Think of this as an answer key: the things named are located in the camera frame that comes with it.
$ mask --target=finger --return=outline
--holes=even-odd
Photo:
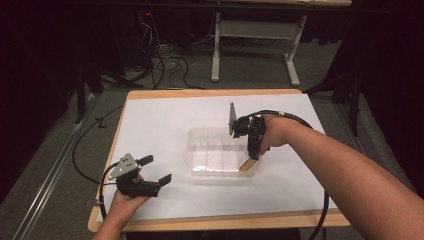
[[[143,205],[145,202],[147,202],[150,199],[150,197],[135,197],[128,201],[128,204],[131,204],[135,209],[139,208],[141,205]]]
[[[264,155],[265,152],[268,151],[269,147],[270,147],[270,143],[265,133],[265,135],[262,138],[261,145],[259,146],[259,154]]]

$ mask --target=white paper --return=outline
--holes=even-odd
[[[307,95],[249,95],[128,100],[112,162],[126,153],[135,159],[153,155],[143,167],[147,181],[172,173],[172,181],[157,198],[135,214],[135,220],[275,213],[322,209],[324,190],[289,146],[271,148],[253,177],[211,179],[193,176],[186,163],[186,142],[195,127],[228,126],[229,103],[237,117],[276,110],[303,118],[314,129],[322,126]],[[105,187],[109,209],[116,186]],[[330,200],[329,208],[336,208]]]

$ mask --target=hand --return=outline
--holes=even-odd
[[[150,197],[131,198],[123,195],[118,189],[113,196],[109,213],[106,217],[117,223],[117,226],[125,227],[127,222],[134,216],[137,209],[143,205]]]
[[[276,115],[264,114],[262,117],[265,121],[266,131],[259,148],[261,155],[265,154],[269,147],[280,147],[287,144],[285,129],[294,126],[294,124],[300,124],[295,120]]]
[[[149,199],[150,197],[131,198],[123,195],[116,189],[109,213],[93,239],[119,239],[122,229],[124,229],[128,221],[134,216],[137,209]]]

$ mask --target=clear plastic container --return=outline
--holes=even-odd
[[[193,175],[251,177],[255,174],[261,159],[247,171],[239,171],[249,159],[247,136],[233,139],[228,131],[225,127],[201,127],[189,131],[187,164]]]

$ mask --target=forearm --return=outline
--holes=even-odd
[[[96,235],[93,237],[93,240],[118,240],[123,229],[123,226],[120,226],[114,222],[112,219],[105,219],[97,231]]]
[[[413,239],[417,235],[412,234],[424,234],[423,200],[375,162],[300,124],[285,128],[283,134],[365,237]]]

